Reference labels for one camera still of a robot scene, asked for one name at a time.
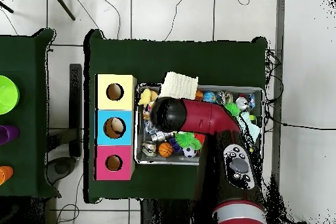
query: green toy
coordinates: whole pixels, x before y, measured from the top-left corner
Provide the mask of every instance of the green toy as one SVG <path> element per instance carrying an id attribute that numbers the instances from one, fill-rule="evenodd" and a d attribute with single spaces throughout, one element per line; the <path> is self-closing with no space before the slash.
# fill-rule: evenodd
<path id="1" fill-rule="evenodd" d="M 226 103 L 224 107 L 231 113 L 231 115 L 233 115 L 233 117 L 237 118 L 239 116 L 240 110 L 235 103 Z"/>
<path id="2" fill-rule="evenodd" d="M 177 144 L 180 145 L 181 148 L 186 148 L 188 146 L 191 146 L 195 150 L 199 150 L 202 147 L 200 141 L 196 139 L 194 134 L 191 132 L 186 132 L 183 134 L 176 133 L 175 140 Z"/>
<path id="3" fill-rule="evenodd" d="M 6 76 L 0 76 L 0 115 L 11 111 L 19 99 L 19 91 L 12 80 Z"/>

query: shape sorter box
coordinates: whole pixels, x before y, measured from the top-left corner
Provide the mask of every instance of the shape sorter box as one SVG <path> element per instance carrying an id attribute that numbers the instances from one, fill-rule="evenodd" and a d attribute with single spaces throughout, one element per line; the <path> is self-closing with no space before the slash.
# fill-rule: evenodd
<path id="1" fill-rule="evenodd" d="M 123 134 L 119 138 L 109 138 L 104 132 L 104 124 L 110 118 L 118 118 L 123 122 Z M 132 110 L 98 110 L 97 145 L 131 146 L 134 137 L 134 113 Z"/>
<path id="2" fill-rule="evenodd" d="M 135 86 L 137 79 L 131 75 L 97 74 L 97 105 L 100 110 L 134 110 Z M 117 85 L 120 99 L 108 98 L 108 88 Z"/>
<path id="3" fill-rule="evenodd" d="M 110 156 L 117 156 L 121 162 L 117 171 L 108 169 Z M 129 181 L 134 172 L 133 146 L 97 146 L 95 180 L 97 181 Z"/>

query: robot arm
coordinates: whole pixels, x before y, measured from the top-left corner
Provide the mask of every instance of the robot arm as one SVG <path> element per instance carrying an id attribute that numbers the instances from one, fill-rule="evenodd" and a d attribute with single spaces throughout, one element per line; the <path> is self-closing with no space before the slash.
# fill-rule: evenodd
<path id="1" fill-rule="evenodd" d="M 218 224 L 267 224 L 250 157 L 237 121 L 210 102 L 162 97 L 152 106 L 150 119 L 163 132 L 203 133 L 215 150 L 209 152 L 218 176 L 213 217 Z"/>

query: green bowl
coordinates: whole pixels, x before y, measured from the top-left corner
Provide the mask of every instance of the green bowl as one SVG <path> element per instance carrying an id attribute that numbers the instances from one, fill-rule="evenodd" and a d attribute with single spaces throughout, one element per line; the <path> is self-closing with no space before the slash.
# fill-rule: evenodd
<path id="1" fill-rule="evenodd" d="M 0 115 L 10 112 L 20 97 L 17 86 L 6 76 L 0 76 Z"/>

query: blue ball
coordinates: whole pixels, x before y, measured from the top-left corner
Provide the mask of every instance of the blue ball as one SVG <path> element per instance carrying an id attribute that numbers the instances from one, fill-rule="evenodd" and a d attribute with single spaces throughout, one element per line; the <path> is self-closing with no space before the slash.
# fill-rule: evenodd
<path id="1" fill-rule="evenodd" d="M 203 94 L 203 101 L 215 103 L 216 102 L 216 94 L 214 92 L 205 92 Z"/>

